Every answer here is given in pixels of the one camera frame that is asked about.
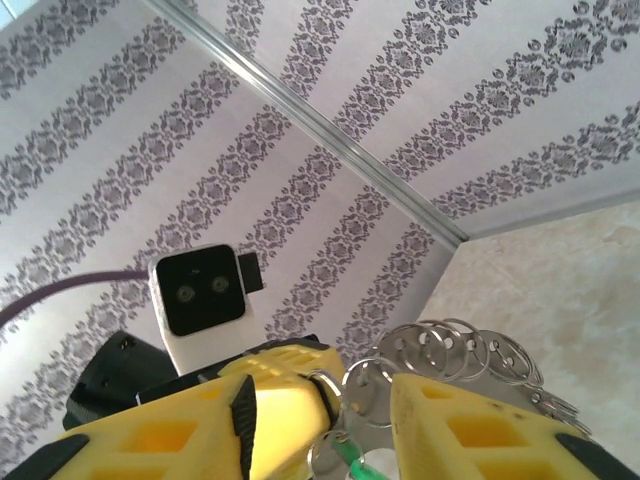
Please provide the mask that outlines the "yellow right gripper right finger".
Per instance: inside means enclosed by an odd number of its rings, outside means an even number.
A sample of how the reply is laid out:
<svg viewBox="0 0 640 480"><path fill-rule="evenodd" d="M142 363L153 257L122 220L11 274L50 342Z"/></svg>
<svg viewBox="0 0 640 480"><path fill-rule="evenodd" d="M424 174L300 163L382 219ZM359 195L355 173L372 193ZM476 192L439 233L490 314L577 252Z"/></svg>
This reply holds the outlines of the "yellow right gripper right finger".
<svg viewBox="0 0 640 480"><path fill-rule="evenodd" d="M640 480L578 429L414 374L390 394L400 480Z"/></svg>

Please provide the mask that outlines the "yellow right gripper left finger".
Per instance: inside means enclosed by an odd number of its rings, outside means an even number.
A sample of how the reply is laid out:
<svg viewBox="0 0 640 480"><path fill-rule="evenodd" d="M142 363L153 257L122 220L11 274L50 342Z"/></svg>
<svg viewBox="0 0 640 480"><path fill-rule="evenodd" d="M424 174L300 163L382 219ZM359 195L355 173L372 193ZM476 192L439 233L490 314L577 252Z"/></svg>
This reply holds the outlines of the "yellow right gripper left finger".
<svg viewBox="0 0 640 480"><path fill-rule="evenodd" d="M253 379L219 378L70 430L8 480L249 480Z"/></svg>

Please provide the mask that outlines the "key with green tag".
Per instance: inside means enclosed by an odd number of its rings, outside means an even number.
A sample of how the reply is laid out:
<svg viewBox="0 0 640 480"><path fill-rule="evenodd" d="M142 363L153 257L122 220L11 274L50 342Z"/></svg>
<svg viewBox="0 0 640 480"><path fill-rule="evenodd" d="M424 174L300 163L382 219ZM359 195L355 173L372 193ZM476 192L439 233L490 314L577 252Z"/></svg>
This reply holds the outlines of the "key with green tag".
<svg viewBox="0 0 640 480"><path fill-rule="evenodd" d="M305 375L328 401L329 429L319 434L306 454L307 467L313 477L322 448L334 453L340 466L347 468L348 480L391 480L366 461L365 453L351 433L347 419L348 402L340 382L328 371L316 369Z"/></svg>

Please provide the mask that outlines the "aluminium corner post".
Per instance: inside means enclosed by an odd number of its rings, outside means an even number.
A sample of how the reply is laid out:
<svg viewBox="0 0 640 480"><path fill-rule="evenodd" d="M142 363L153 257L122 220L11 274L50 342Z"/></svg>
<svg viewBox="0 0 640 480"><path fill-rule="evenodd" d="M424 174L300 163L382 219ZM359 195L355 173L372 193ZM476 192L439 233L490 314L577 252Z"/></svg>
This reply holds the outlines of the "aluminium corner post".
<svg viewBox="0 0 640 480"><path fill-rule="evenodd" d="M470 237L356 141L180 0L143 0L277 107L317 144L454 251Z"/></svg>

